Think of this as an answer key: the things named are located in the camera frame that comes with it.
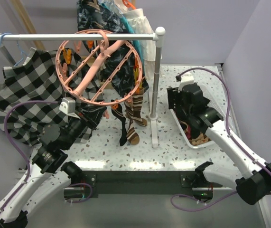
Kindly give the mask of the black striped sock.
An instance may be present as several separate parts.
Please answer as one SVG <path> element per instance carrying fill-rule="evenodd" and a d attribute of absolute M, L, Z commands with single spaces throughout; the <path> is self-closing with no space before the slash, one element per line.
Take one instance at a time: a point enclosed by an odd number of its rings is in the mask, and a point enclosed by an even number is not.
<path fill-rule="evenodd" d="M 121 137 L 119 144 L 120 146 L 123 146 L 127 142 L 127 131 L 126 118 L 122 112 L 122 105 L 120 103 L 111 105 L 111 113 L 121 122 Z"/>

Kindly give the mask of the pink round clip hanger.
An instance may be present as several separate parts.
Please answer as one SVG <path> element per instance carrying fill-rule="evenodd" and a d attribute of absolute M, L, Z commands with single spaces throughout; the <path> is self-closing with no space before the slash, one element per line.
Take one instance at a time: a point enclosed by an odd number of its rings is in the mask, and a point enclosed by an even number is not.
<path fill-rule="evenodd" d="M 129 42 L 130 40 L 139 40 L 143 38 L 140 34 L 114 34 L 106 30 L 98 30 L 98 29 L 88 29 L 84 30 L 75 34 L 59 34 L 55 35 L 56 38 L 59 40 L 63 40 L 63 43 L 60 45 L 59 50 L 56 54 L 56 74 L 59 78 L 59 81 L 64 88 L 66 92 L 68 92 L 73 97 L 79 99 L 80 101 L 90 104 L 90 105 L 96 105 L 96 106 L 111 106 L 115 103 L 121 103 L 127 99 L 129 99 L 133 94 L 135 94 L 137 88 L 139 87 L 140 82 L 143 81 L 144 77 L 142 75 L 142 63 L 140 60 L 140 56 L 136 49 L 133 47 L 133 45 Z M 65 50 L 65 45 L 69 41 L 91 41 L 95 40 L 97 41 L 98 45 L 95 47 L 90 55 L 85 58 L 85 60 L 81 61 L 80 65 L 72 71 L 71 74 L 68 76 L 64 72 L 64 65 L 61 64 L 60 61 L 60 53 Z M 123 58 L 123 60 L 120 62 L 120 64 L 116 67 L 116 69 L 112 72 L 112 74 L 106 79 L 104 84 L 99 88 L 99 90 L 93 95 L 92 98 L 85 98 L 83 96 L 84 91 L 89 86 L 93 78 L 96 76 L 99 70 L 101 70 L 101 66 L 105 63 L 105 61 L 113 54 L 116 50 L 118 50 L 122 45 L 126 45 L 129 47 L 129 52 L 126 54 L 126 56 Z M 79 83 L 79 85 L 76 88 L 71 88 L 70 83 L 71 81 L 77 76 L 77 74 L 83 69 L 83 67 L 87 64 L 87 61 L 90 57 L 92 57 L 94 54 L 99 52 L 97 58 L 92 63 L 92 65 L 89 67 L 87 73 L 85 73 L 85 76 Z M 105 87 L 112 82 L 112 78 L 115 76 L 115 74 L 120 70 L 121 66 L 124 64 L 124 62 L 129 58 L 131 54 L 134 54 L 135 59 L 137 59 L 139 63 L 139 77 L 138 80 L 135 81 L 134 88 L 127 93 L 123 98 L 116 99 L 113 102 L 104 102 L 104 101 L 97 101 L 97 98 L 99 95 L 101 95 L 105 89 Z"/>

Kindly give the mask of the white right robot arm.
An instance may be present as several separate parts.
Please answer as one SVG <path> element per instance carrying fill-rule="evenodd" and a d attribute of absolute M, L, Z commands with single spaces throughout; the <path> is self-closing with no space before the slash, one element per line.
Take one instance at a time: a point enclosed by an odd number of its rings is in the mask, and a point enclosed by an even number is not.
<path fill-rule="evenodd" d="M 191 137 L 200 133 L 215 142 L 233 161 L 238 172 L 216 168 L 206 161 L 195 169 L 195 182 L 204 187 L 217 183 L 236 190 L 240 198 L 249 205 L 256 204 L 271 194 L 271 162 L 265 161 L 253 152 L 224 121 L 224 117 L 204 97 L 203 90 L 196 83 L 181 89 L 167 88 L 168 108 L 178 122 L 185 121 L 190 127 Z"/>

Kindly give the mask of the brown striped sock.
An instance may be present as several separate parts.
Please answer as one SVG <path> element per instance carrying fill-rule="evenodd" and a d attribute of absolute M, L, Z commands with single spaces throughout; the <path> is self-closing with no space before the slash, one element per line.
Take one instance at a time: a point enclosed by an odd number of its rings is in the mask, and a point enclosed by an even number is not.
<path fill-rule="evenodd" d="M 139 93 L 132 96 L 132 109 L 133 115 L 132 119 L 140 126 L 147 126 L 147 120 L 142 118 L 141 116 L 141 109 L 143 103 L 143 93 Z"/>
<path fill-rule="evenodd" d="M 140 141 L 139 135 L 134 129 L 133 107 L 131 102 L 124 102 L 126 108 L 126 117 L 129 119 L 129 128 L 127 130 L 127 140 L 131 145 L 137 145 Z"/>

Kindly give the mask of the yellow sock with pattern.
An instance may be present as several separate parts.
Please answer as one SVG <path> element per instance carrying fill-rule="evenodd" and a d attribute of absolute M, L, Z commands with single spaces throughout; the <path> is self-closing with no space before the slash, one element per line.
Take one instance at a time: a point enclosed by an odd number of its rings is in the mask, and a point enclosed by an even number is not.
<path fill-rule="evenodd" d="M 135 59 L 135 64 L 133 67 L 133 76 L 134 76 L 135 81 L 137 81 L 138 77 L 139 77 L 139 63 L 138 63 L 137 59 Z M 139 94 L 141 88 L 142 88 L 142 82 L 140 82 L 139 87 L 137 88 L 135 94 Z"/>

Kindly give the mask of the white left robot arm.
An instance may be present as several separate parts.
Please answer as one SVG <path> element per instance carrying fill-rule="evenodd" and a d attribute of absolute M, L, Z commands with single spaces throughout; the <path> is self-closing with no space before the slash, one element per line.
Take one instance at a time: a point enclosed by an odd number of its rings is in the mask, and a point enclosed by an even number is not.
<path fill-rule="evenodd" d="M 99 124 L 106 107 L 90 106 L 77 111 L 68 125 L 60 127 L 49 124 L 44 128 L 39 141 L 41 147 L 37 154 L 27 161 L 27 171 L 23 178 L 0 202 L 0 228 L 24 228 L 27 223 L 26 205 L 36 190 L 57 171 L 64 172 L 65 181 L 70 186 L 85 185 L 81 182 L 81 168 L 72 161 L 67 161 L 69 150 L 83 133 L 85 128 L 94 130 Z"/>

